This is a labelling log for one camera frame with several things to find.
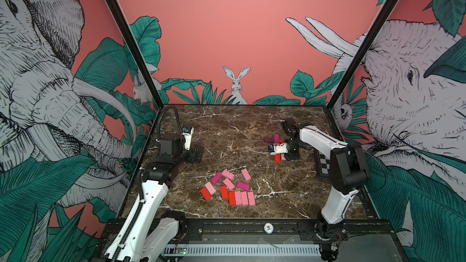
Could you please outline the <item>purple block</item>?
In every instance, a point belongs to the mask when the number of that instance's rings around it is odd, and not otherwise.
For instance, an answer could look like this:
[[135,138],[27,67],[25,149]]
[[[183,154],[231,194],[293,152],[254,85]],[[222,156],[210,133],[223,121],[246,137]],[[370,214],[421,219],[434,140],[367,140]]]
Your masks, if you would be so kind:
[[274,137],[264,137],[263,141],[266,143],[275,143]]

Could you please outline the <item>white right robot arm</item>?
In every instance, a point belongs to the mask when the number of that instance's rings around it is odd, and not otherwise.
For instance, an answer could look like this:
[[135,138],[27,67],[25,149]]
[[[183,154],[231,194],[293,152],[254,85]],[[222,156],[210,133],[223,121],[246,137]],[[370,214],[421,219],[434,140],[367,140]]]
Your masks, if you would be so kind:
[[299,149],[311,146],[330,161],[328,175],[331,191],[316,221],[316,235],[324,241],[331,240],[342,229],[343,219],[353,198],[369,180],[365,152],[360,146],[350,145],[319,130],[316,126],[296,123],[288,118],[282,129],[289,136],[285,156],[295,160]]

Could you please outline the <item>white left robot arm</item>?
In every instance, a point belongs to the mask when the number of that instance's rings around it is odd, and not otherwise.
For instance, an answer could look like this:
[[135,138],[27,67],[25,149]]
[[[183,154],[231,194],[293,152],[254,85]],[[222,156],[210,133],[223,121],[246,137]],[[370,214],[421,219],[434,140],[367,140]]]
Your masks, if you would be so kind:
[[202,150],[191,145],[194,131],[171,133],[161,137],[159,152],[153,162],[137,177],[138,198],[125,223],[101,259],[104,262],[154,262],[167,244],[187,233],[185,216],[168,213],[150,227],[183,163],[199,163]]

